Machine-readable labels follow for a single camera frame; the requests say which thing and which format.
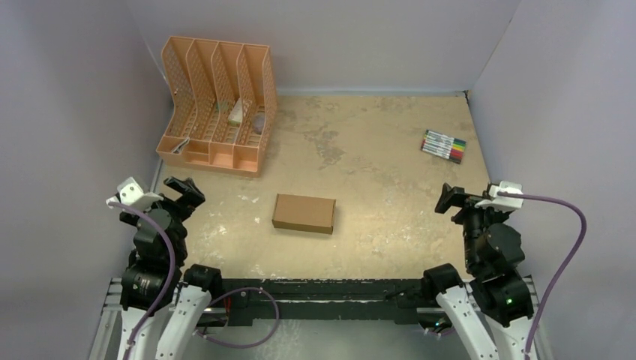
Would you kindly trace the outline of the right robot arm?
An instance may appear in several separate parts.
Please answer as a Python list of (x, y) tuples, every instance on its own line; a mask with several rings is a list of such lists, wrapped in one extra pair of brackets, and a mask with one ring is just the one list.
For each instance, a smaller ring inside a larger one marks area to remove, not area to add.
[(445, 183), (434, 211), (453, 207), (453, 223), (462, 226), (466, 272), (447, 263), (424, 271), (422, 298), (442, 308), (437, 319), (426, 317), (425, 334), (456, 334), (471, 359), (536, 359), (530, 335), (535, 307), (528, 283), (518, 272), (524, 261), (521, 234), (506, 224), (523, 205), (519, 184), (489, 184), (480, 195)]

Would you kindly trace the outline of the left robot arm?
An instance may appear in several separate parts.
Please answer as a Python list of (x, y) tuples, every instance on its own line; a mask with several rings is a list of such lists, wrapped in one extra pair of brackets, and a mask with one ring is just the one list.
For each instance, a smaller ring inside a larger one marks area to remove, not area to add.
[(181, 270), (188, 256), (184, 222), (205, 196), (192, 178), (170, 176), (163, 183), (179, 198), (146, 191), (130, 177), (106, 201), (136, 230), (121, 278), (118, 359), (181, 359), (205, 308), (224, 296), (219, 269)]

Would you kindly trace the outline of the brown cardboard box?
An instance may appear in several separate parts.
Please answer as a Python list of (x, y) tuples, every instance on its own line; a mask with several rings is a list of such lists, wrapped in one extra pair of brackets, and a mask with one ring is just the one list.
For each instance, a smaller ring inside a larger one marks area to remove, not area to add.
[(279, 193), (271, 222), (274, 228), (331, 235), (336, 200)]

